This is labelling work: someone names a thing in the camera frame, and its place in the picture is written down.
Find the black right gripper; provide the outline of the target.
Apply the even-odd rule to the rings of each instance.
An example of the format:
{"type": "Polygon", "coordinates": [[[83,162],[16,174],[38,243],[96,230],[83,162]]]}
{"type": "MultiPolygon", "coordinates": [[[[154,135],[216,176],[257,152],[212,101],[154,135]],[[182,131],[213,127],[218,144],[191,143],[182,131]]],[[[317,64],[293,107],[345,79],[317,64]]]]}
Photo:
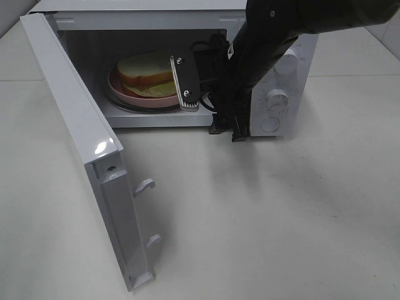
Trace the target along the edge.
{"type": "Polygon", "coordinates": [[[223,34],[212,34],[207,40],[191,44],[200,90],[208,93],[212,111],[211,135],[232,132],[232,142],[251,137],[250,88],[246,66],[250,51],[249,42],[235,39],[232,43],[223,34]]]}

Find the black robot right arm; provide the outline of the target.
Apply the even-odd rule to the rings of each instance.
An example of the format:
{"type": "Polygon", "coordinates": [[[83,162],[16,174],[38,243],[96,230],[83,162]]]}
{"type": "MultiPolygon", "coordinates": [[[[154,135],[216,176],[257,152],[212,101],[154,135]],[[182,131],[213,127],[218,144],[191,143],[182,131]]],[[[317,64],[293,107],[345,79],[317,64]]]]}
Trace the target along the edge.
{"type": "Polygon", "coordinates": [[[194,52],[201,90],[211,103],[210,134],[232,131],[232,141],[250,137],[251,93],[302,34],[320,34],[383,24],[399,1],[248,1],[246,21],[233,42],[213,34],[194,52]]]}

